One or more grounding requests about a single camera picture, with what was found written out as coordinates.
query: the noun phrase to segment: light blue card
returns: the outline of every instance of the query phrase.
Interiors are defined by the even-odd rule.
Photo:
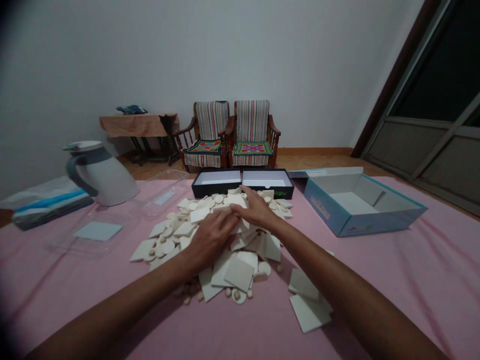
[[[123,228],[122,225],[92,221],[82,227],[73,236],[84,239],[107,241]]]

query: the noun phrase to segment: striped chair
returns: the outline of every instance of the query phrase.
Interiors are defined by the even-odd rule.
[[[225,131],[230,116],[228,101],[195,102],[190,125],[172,136],[176,138],[183,166],[189,170],[189,165],[206,168],[227,167],[227,145]]]
[[[235,101],[235,116],[225,133],[231,165],[275,168],[282,133],[269,111],[268,100]]]

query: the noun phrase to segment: baseboard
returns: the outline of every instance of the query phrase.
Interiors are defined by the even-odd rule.
[[[351,147],[279,147],[277,155],[347,155]]]

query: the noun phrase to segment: glass door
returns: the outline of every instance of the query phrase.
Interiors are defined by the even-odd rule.
[[[478,215],[479,19],[480,1],[444,1],[362,155]]]

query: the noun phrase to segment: blue box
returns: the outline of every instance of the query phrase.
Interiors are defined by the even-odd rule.
[[[363,174],[362,167],[304,171],[305,198],[338,237],[404,230],[428,209]]]

